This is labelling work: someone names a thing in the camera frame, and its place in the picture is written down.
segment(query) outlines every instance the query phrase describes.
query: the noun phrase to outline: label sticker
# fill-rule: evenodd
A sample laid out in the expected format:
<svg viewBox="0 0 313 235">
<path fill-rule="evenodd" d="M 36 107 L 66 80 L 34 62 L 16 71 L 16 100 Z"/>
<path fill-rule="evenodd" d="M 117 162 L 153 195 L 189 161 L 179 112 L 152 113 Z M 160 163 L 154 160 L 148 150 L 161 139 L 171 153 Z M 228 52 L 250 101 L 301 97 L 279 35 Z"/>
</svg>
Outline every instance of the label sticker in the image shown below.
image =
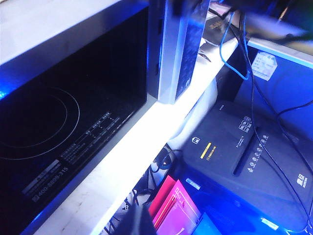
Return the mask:
<svg viewBox="0 0 313 235">
<path fill-rule="evenodd" d="M 261 221 L 262 223 L 266 224 L 267 226 L 269 226 L 271 229 L 275 231 L 279 228 L 278 225 L 274 224 L 273 222 L 270 222 L 268 219 L 261 218 Z"/>
<path fill-rule="evenodd" d="M 252 64 L 253 74 L 266 81 L 269 81 L 276 68 L 277 62 L 275 56 L 266 52 L 259 52 Z"/>
<path fill-rule="evenodd" d="M 186 179 L 186 182 L 188 183 L 188 184 L 190 184 L 192 187 L 194 187 L 195 189 L 197 189 L 197 190 L 199 190 L 201 187 L 198 185 L 198 184 L 196 184 L 195 182 L 193 182 L 191 179 L 189 179 L 189 178 L 187 178 Z"/>
</svg>

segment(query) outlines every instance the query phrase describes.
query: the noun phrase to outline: black glass cooktop surface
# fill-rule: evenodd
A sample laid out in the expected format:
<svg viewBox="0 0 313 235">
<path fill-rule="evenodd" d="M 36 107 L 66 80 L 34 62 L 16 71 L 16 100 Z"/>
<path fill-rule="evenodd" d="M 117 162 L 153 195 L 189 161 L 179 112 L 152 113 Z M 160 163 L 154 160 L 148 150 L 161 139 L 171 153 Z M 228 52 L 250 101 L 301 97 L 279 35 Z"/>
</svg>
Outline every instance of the black glass cooktop surface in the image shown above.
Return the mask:
<svg viewBox="0 0 313 235">
<path fill-rule="evenodd" d="M 33 233 L 131 127 L 147 97 L 147 15 L 0 100 L 0 235 Z"/>
<path fill-rule="evenodd" d="M 34 79 L 0 102 L 0 234 L 21 232 L 143 104 L 76 78 Z"/>
</svg>

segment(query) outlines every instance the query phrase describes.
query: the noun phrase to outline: white shelf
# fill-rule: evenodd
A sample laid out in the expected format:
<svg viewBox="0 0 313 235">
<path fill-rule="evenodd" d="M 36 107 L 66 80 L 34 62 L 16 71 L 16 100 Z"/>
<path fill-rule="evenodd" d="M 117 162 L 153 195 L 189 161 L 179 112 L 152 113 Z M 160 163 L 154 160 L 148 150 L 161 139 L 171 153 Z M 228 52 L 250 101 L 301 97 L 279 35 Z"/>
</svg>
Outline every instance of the white shelf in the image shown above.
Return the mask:
<svg viewBox="0 0 313 235">
<path fill-rule="evenodd" d="M 224 44 L 228 59 L 237 46 Z M 156 102 L 37 230 L 36 235 L 97 235 L 223 66 L 219 48 L 198 56 L 190 87 L 174 105 Z"/>
<path fill-rule="evenodd" d="M 0 65 L 119 1 L 7 0 L 1 3 Z"/>
</svg>

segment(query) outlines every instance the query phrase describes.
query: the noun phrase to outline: blue cable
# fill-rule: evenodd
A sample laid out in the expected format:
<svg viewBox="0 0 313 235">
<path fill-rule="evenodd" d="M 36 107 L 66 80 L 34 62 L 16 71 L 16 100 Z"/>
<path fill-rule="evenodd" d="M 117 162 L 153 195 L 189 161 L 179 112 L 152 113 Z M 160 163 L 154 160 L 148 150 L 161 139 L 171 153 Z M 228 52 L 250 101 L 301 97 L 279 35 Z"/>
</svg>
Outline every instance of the blue cable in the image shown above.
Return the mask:
<svg viewBox="0 0 313 235">
<path fill-rule="evenodd" d="M 222 56 L 222 47 L 223 47 L 223 43 L 225 41 L 225 38 L 226 38 L 226 35 L 228 33 L 228 30 L 230 28 L 230 25 L 231 25 L 231 22 L 233 20 L 233 17 L 234 17 L 234 12 L 232 12 L 230 14 L 230 19 L 229 19 L 229 22 L 228 22 L 228 25 L 227 25 L 227 28 L 225 29 L 225 32 L 224 32 L 224 35 L 222 37 L 222 40 L 221 40 L 221 44 L 220 44 L 220 57 L 222 59 L 222 61 L 224 62 L 224 64 L 229 67 L 231 70 L 233 70 L 235 73 L 237 73 L 243 80 L 248 80 L 248 77 L 245 77 L 243 76 L 238 70 L 236 70 L 234 67 L 232 67 L 229 63 L 227 63 L 226 60 L 224 60 L 223 56 Z"/>
</svg>

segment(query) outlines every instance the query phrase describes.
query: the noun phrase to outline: yellow label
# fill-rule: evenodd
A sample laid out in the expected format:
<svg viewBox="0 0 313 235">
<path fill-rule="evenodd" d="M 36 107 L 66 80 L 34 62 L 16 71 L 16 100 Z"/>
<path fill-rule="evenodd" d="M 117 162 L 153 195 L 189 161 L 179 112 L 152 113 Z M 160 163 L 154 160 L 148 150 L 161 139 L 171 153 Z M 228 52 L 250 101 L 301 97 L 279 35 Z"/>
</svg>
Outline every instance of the yellow label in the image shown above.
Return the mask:
<svg viewBox="0 0 313 235">
<path fill-rule="evenodd" d="M 207 146 L 206 146 L 206 148 L 205 148 L 205 150 L 203 151 L 203 153 L 202 153 L 202 155 L 201 155 L 201 159 L 203 159 L 204 158 L 204 156 L 205 156 L 205 154 L 206 154 L 206 152 L 207 152 L 207 150 L 209 149 L 209 147 L 211 146 L 211 143 L 208 143 L 207 144 Z"/>
</svg>

